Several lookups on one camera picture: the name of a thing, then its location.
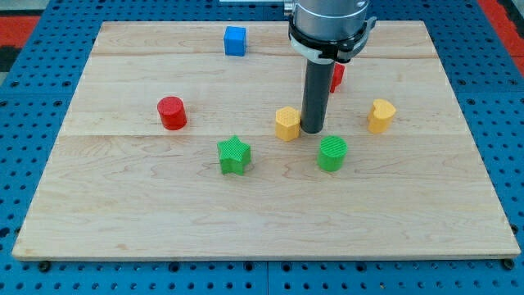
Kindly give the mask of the black clamp mount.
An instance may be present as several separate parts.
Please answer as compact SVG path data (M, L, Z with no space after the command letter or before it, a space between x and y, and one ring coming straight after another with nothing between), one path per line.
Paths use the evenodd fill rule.
M332 62L348 63L365 47L371 31L377 22L375 16L365 20L357 33L347 39L327 41L314 39L301 32L290 19L288 37L291 47L309 61L320 65Z

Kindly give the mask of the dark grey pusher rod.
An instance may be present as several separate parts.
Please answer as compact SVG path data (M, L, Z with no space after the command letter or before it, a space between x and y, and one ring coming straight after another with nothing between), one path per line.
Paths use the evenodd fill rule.
M323 129L335 63L307 61L300 127L308 134Z

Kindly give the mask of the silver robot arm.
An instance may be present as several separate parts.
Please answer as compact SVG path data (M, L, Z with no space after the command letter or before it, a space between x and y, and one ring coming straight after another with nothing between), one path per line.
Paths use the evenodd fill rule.
M366 17L369 0L291 0L284 2L291 47L307 60L300 127L323 129L332 75L365 47L377 21Z

